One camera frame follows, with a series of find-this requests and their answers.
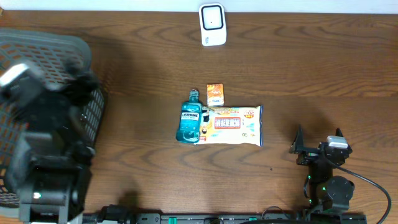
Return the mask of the teal Listerine mouthwash bottle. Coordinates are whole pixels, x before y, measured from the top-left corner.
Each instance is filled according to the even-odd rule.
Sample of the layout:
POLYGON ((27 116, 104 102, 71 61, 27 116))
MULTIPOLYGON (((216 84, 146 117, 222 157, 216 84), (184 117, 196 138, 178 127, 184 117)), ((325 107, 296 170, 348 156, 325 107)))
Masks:
POLYGON ((195 144, 199 141, 202 115, 202 103, 199 96, 197 89, 191 89, 188 101, 182 103, 180 124, 176 133, 176 140, 179 142, 195 144))

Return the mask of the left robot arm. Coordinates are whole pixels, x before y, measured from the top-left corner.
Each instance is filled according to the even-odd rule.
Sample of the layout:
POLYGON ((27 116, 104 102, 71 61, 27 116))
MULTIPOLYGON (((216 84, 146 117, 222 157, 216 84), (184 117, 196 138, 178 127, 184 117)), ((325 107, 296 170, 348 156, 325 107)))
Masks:
POLYGON ((1 102, 12 106, 13 120, 27 125, 6 171, 24 223, 68 223, 84 210, 95 150, 81 109, 99 81, 73 63, 67 72, 72 79, 50 87, 39 68, 25 60, 1 77, 1 102))

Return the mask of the large white wet wipes pack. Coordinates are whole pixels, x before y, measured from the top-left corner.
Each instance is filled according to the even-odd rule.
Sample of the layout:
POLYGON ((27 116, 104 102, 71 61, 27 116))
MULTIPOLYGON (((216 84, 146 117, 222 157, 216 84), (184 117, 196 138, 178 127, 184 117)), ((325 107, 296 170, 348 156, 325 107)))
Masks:
POLYGON ((199 144, 263 145, 263 106, 204 107, 199 144))

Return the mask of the small orange box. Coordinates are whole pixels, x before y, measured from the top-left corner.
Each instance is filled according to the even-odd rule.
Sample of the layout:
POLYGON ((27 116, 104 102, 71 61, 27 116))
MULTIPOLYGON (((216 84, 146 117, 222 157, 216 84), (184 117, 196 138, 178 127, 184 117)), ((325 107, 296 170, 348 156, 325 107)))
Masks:
POLYGON ((206 95, 208 106, 224 105, 224 88, 222 83, 207 84, 206 95))

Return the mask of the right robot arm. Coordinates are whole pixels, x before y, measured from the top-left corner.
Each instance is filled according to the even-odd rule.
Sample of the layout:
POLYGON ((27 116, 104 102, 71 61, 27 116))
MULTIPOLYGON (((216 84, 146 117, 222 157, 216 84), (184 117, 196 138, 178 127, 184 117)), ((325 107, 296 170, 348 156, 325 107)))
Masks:
POLYGON ((352 153, 340 129, 317 147, 307 147, 303 129, 299 128, 289 152, 297 155, 296 164, 308 167, 303 187, 304 196, 310 202, 306 216, 313 213, 339 214, 349 209, 354 183, 333 174, 333 170, 340 168, 352 153))

